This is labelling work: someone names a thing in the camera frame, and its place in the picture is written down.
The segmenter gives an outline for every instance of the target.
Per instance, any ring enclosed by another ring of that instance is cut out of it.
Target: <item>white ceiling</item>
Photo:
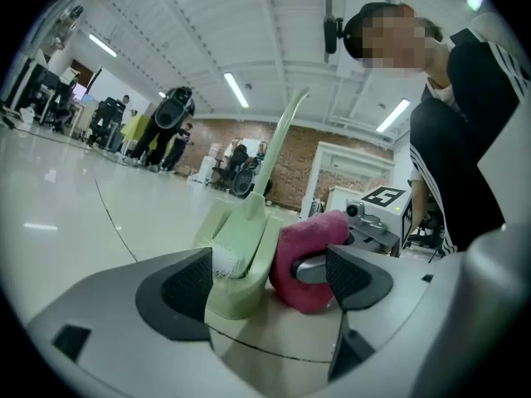
[[[75,54],[100,54],[101,65],[155,104],[159,91],[191,86],[198,118],[275,122],[291,94],[309,86],[296,124],[389,147],[407,129],[411,109],[385,134],[376,127],[402,97],[412,107],[420,99],[421,76],[385,78],[360,66],[348,66],[345,75],[341,50],[324,63],[324,0],[84,1]],[[334,15],[345,16],[352,1],[334,0]],[[477,15],[465,0],[401,1],[445,32],[466,27]],[[88,41],[88,33],[108,42],[116,60]],[[240,87],[251,85],[243,89],[249,109],[241,108],[224,81],[228,71]]]

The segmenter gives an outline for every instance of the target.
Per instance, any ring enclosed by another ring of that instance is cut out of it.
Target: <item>glossy floor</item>
[[[0,129],[2,286],[23,323],[95,272],[192,246],[221,192],[124,167],[35,126]],[[297,215],[272,209],[285,223]],[[303,315],[268,285],[256,313],[207,312],[218,356],[266,396],[302,396],[326,382],[340,313]]]

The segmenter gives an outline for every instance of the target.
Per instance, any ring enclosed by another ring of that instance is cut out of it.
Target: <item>black hair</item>
[[[372,59],[372,49],[363,48],[363,27],[370,26],[371,19],[386,7],[400,7],[394,3],[368,3],[362,7],[358,15],[354,16],[348,21],[345,26],[345,32],[341,32],[340,37],[343,38],[343,43],[347,52],[354,59]],[[442,30],[435,23],[426,18],[421,18],[421,24],[424,27],[426,36],[442,41]]]
[[[424,21],[424,31],[426,31],[426,36],[429,36],[438,42],[442,41],[442,30],[441,27],[434,24],[429,19],[423,18]]]

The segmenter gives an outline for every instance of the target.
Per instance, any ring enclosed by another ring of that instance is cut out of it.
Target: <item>pink plush object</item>
[[[333,297],[328,284],[304,284],[291,276],[291,265],[307,254],[341,245],[348,239],[348,218],[331,211],[312,216],[280,231],[269,280],[278,296],[302,313],[318,311]]]

